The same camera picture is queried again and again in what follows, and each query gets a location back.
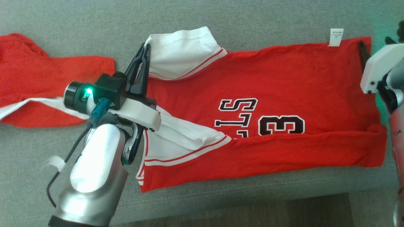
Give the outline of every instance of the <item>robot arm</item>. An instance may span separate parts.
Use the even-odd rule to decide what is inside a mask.
[[[146,97],[150,48],[142,44],[125,74],[103,74],[95,84],[74,81],[66,88],[65,106],[90,119],[85,147],[57,205],[47,191],[56,208],[48,226],[109,226],[128,177],[123,164],[134,160],[143,130],[159,130],[161,124],[157,102]],[[130,126],[132,132],[119,125]]]
[[[400,184],[393,219],[394,225],[401,227],[404,226],[404,44],[386,45],[369,57],[360,87],[364,93],[379,92],[390,114],[392,152]]]

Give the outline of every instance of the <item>blue connector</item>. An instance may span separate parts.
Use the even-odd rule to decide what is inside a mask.
[[[106,98],[101,98],[97,105],[94,107],[93,111],[91,112],[90,119],[88,119],[87,124],[92,125],[93,128],[99,126],[102,117],[107,113],[109,107],[111,105],[111,101]]]

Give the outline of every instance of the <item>folded cloth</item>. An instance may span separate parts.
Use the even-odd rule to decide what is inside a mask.
[[[0,36],[0,122],[23,128],[80,124],[88,117],[64,107],[66,86],[94,83],[114,71],[110,57],[49,57],[22,34]]]

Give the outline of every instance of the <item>white fabric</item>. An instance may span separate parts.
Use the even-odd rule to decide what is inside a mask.
[[[151,44],[149,75],[162,80],[189,77],[227,54],[208,27],[153,34],[148,43]]]
[[[148,132],[148,152],[145,161],[167,161],[218,142],[225,134],[212,128],[161,114],[160,130]]]
[[[156,153],[168,153],[170,156],[172,156],[172,151],[181,150],[183,155],[169,160],[158,160],[146,156],[144,164],[146,166],[173,166],[181,164],[202,156],[209,151],[215,150],[223,145],[226,145],[230,141],[231,138],[225,135],[223,139],[215,139],[209,143],[204,144],[201,149],[193,150],[186,149],[180,144],[173,144],[172,141],[169,140],[161,140],[159,137],[150,137],[149,144],[153,144],[153,147],[150,147],[149,151],[153,151]]]
[[[57,171],[62,172],[65,165],[65,161],[61,157],[54,155],[45,161],[45,163],[42,165],[42,169],[47,166],[54,166],[57,168]]]

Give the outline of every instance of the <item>black cable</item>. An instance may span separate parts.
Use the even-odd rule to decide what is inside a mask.
[[[72,149],[70,150],[69,154],[67,155],[67,157],[65,158],[65,163],[67,163],[70,159],[70,157],[73,155],[74,150],[76,149],[76,147],[78,146],[78,144],[80,143],[80,141],[83,139],[83,137],[86,135],[86,133],[88,133],[88,131],[92,128],[93,125],[89,124],[87,126],[87,128],[81,133],[81,135],[79,136],[79,138],[76,140],[76,142],[74,143]],[[52,180],[49,182],[48,186],[46,187],[46,194],[48,196],[49,201],[52,203],[53,207],[56,207],[55,202],[53,201],[51,194],[49,192],[49,190],[51,189],[51,185],[53,184],[53,182],[56,180],[56,178],[59,176],[60,172],[58,171],[52,178]]]

